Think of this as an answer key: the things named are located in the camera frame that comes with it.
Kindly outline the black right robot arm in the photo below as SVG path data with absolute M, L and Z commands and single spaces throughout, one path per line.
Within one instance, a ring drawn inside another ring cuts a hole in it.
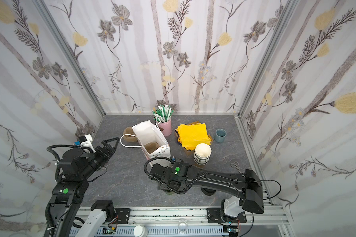
M 245 212 L 265 213 L 265 180 L 260 179 L 251 169 L 246 169 L 243 173 L 221 173 L 205 170 L 173 157 L 156 157 L 144 164 L 143 171 L 165 192 L 184 195 L 192 187 L 199 187 L 207 196 L 212 196 L 217 191 L 231 195 L 231 198 L 222 201 L 217 214 L 208 213 L 209 222 L 232 226 L 241 222 L 239 216 Z

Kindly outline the brown pulp cup carrier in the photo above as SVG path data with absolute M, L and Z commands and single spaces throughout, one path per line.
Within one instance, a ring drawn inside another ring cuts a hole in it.
M 148 154 L 152 154 L 155 152 L 157 149 L 160 148 L 160 145 L 157 142 L 150 142 L 144 145 L 144 148 L 146 149 Z

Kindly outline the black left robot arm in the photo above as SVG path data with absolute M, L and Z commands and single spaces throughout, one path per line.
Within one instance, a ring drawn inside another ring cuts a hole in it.
M 45 208 L 45 237 L 68 237 L 76 214 L 90 183 L 89 178 L 108 163 L 115 154 L 119 137 L 91 148 L 84 145 L 52 145 L 47 147 L 56 159 L 55 181 L 51 198 Z

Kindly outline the white paper gift bag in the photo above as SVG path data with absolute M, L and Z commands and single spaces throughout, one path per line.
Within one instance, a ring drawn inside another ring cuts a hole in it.
M 125 145 L 123 143 L 123 136 L 121 136 L 120 143 L 123 147 L 140 148 L 147 161 L 158 157 L 164 157 L 167 159 L 171 158 L 170 145 L 157 125 L 154 125 L 151 121 L 148 120 L 132 126 L 132 129 L 137 136 L 138 145 Z M 150 142 L 157 142 L 160 145 L 160 148 L 152 154 L 148 154 L 144 148 L 144 145 Z

